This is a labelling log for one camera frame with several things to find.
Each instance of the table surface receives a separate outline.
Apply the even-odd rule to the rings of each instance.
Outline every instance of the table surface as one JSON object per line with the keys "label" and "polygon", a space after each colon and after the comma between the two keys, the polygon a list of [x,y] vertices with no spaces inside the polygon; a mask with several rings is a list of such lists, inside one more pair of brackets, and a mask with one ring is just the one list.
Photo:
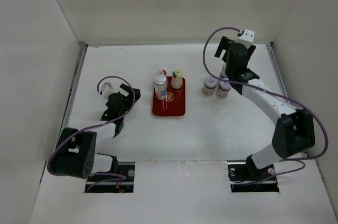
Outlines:
{"label": "table surface", "polygon": [[[218,74],[222,63],[213,57],[216,48],[208,48],[207,64]],[[202,49],[201,44],[88,48],[69,126],[98,122],[106,108],[96,93],[101,78],[120,76],[141,89],[120,135],[98,146],[98,152],[116,155],[119,161],[136,161],[135,190],[85,194],[85,180],[45,172],[31,223],[337,223],[314,161],[280,177],[280,193],[231,193],[224,160],[244,160],[268,145],[274,126],[234,90],[227,99],[202,94],[207,76]],[[154,117],[154,73],[175,68],[186,79],[186,114]],[[249,68],[281,93],[265,45],[257,45]],[[298,165],[278,163],[276,171]]]}

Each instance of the white wall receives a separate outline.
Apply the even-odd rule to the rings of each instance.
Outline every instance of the white wall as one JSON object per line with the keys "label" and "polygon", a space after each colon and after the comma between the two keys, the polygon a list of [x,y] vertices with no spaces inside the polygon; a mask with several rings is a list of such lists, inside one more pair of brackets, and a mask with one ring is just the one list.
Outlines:
{"label": "white wall", "polygon": [[199,42],[220,26],[273,41],[297,0],[58,0],[78,40]]}
{"label": "white wall", "polygon": [[[338,0],[299,0],[276,42],[277,62],[291,97],[319,115],[328,131],[327,154],[318,160],[326,188],[338,214]],[[316,128],[317,145],[323,136]]]}
{"label": "white wall", "polygon": [[0,218],[28,223],[79,46],[56,0],[0,0]]}

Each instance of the red tray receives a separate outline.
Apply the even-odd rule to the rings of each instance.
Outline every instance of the red tray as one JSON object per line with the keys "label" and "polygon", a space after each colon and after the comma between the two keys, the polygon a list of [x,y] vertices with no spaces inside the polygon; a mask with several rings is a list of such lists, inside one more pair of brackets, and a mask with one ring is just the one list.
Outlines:
{"label": "red tray", "polygon": [[168,76],[167,99],[158,100],[156,93],[153,93],[153,108],[154,116],[158,117],[182,117],[185,114],[185,79],[180,89],[172,88],[171,76]]}

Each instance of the purple cable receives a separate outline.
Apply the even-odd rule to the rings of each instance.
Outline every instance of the purple cable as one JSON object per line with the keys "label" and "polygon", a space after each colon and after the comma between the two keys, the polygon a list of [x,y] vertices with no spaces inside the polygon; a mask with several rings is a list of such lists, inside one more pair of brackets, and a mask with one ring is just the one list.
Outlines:
{"label": "purple cable", "polygon": [[293,98],[290,98],[290,97],[286,97],[286,96],[283,96],[283,95],[280,95],[280,94],[277,94],[277,93],[274,93],[274,92],[271,92],[271,91],[268,91],[268,90],[265,90],[264,88],[260,88],[260,87],[257,87],[257,86],[254,86],[254,85],[251,85],[251,84],[247,84],[247,83],[243,83],[243,82],[238,82],[238,81],[232,81],[232,80],[225,80],[225,79],[220,79],[219,77],[217,77],[216,75],[213,75],[210,70],[208,69],[208,67],[206,66],[206,61],[205,61],[205,51],[206,51],[206,48],[210,42],[210,40],[212,39],[212,37],[222,31],[222,30],[235,30],[237,32],[241,32],[239,29],[235,28],[235,27],[221,27],[217,30],[215,30],[214,32],[211,33],[211,35],[208,37],[208,39],[206,40],[205,42],[205,45],[204,45],[204,48],[203,48],[203,65],[204,65],[204,68],[206,69],[206,71],[208,72],[209,75],[211,75],[212,77],[214,77],[215,79],[217,80],[220,80],[220,81],[224,81],[224,82],[229,82],[231,84],[238,84],[238,85],[243,85],[243,86],[247,86],[247,87],[251,87],[251,88],[255,88],[255,89],[258,89],[260,91],[265,91],[265,93],[269,94],[269,95],[272,95],[272,96],[277,96],[279,98],[282,98],[282,99],[285,99],[285,100],[289,100],[299,106],[301,106],[302,108],[306,109],[308,112],[310,112],[310,114],[313,116],[313,118],[317,121],[317,123],[319,124],[322,132],[323,132],[323,135],[324,135],[324,140],[325,140],[325,144],[324,144],[324,148],[322,150],[321,153],[315,155],[315,156],[312,156],[312,157],[303,157],[303,158],[288,158],[288,159],[285,159],[284,161],[295,161],[295,162],[300,162],[303,164],[303,166],[299,169],[295,169],[295,170],[290,170],[290,171],[286,171],[286,172],[281,172],[281,173],[278,173],[278,174],[275,174],[275,175],[272,175],[272,176],[269,176],[267,178],[264,178],[258,182],[251,182],[251,183],[248,183],[248,184],[244,184],[244,185],[252,185],[252,184],[256,184],[256,183],[260,183],[260,182],[263,182],[265,180],[268,180],[268,179],[271,179],[271,178],[274,178],[278,175],[283,175],[283,174],[288,174],[288,173],[292,173],[292,172],[296,172],[298,170],[302,170],[303,168],[305,168],[305,163],[302,162],[301,160],[313,160],[313,159],[316,159],[316,158],[319,158],[321,156],[323,156],[326,151],[327,151],[327,148],[328,148],[328,135],[327,135],[327,132],[326,132],[326,129],[323,125],[323,123],[321,122],[321,120],[317,117],[316,114],[314,114],[314,112],[312,110],[310,110],[307,106],[305,106],[304,104],[302,104],[301,102],[293,99]]}
{"label": "purple cable", "polygon": [[[128,85],[128,87],[130,87],[130,89],[131,89],[131,91],[132,91],[132,93],[133,93],[133,103],[132,103],[132,106],[130,107],[130,109],[126,112],[126,113],[124,113],[122,116],[119,116],[119,117],[117,117],[117,118],[114,118],[114,119],[112,119],[112,120],[110,120],[110,121],[107,121],[107,122],[105,122],[105,123],[102,123],[102,124],[98,124],[98,125],[92,125],[92,126],[88,126],[88,127],[85,127],[85,128],[83,128],[83,129],[80,129],[80,130],[78,130],[76,133],[73,133],[72,135],[70,135],[68,138],[66,138],[55,150],[54,150],[54,152],[51,154],[51,156],[49,157],[49,159],[48,159],[48,163],[47,163],[47,170],[48,170],[48,172],[50,173],[50,174],[52,174],[52,175],[56,175],[56,176],[60,176],[60,175],[57,175],[57,174],[55,174],[54,172],[52,172],[52,170],[51,170],[51,162],[53,161],[53,159],[55,158],[55,156],[56,156],[56,154],[58,153],[58,151],[65,145],[65,144],[67,144],[67,142],[68,141],[70,141],[73,137],[75,137],[76,135],[78,135],[78,134],[80,134],[80,133],[82,133],[82,132],[84,132],[84,131],[86,131],[86,130],[90,130],[90,129],[94,129],[94,128],[99,128],[99,127],[101,127],[101,126],[104,126],[104,125],[107,125],[107,124],[110,124],[110,123],[112,123],[112,122],[115,122],[115,121],[117,121],[117,120],[119,120],[119,119],[121,119],[121,118],[124,118],[131,110],[132,110],[132,108],[133,108],[133,106],[134,106],[134,104],[135,104],[135,100],[136,100],[136,96],[135,96],[135,92],[134,92],[134,90],[133,90],[133,88],[132,88],[132,86],[129,84],[129,82],[127,82],[125,79],[123,79],[123,78],[121,78],[121,77],[118,77],[118,76],[107,76],[107,77],[104,77],[103,79],[101,79],[100,81],[99,81],[99,83],[97,84],[97,92],[99,93],[100,91],[99,91],[99,85],[100,85],[100,83],[102,82],[102,81],[104,81],[105,79],[109,79],[109,78],[115,78],[115,79],[120,79],[120,80],[122,80],[122,81],[124,81],[124,83],[125,84],[127,84]],[[111,175],[115,175],[115,176],[120,176],[119,174],[112,174],[112,173],[106,173],[107,175],[108,174],[111,174]]]}
{"label": "purple cable", "polygon": [[113,182],[113,181],[122,181],[124,179],[126,179],[126,177],[124,175],[120,175],[120,174],[114,174],[114,173],[106,173],[106,172],[96,172],[95,175],[111,175],[111,176],[116,176],[119,178],[115,178],[115,179],[105,179],[105,180],[101,180],[98,181],[96,183],[93,183],[90,187],[88,187],[86,189],[86,192],[88,192],[91,188],[93,188],[95,185],[99,184],[99,183],[103,183],[103,182]]}

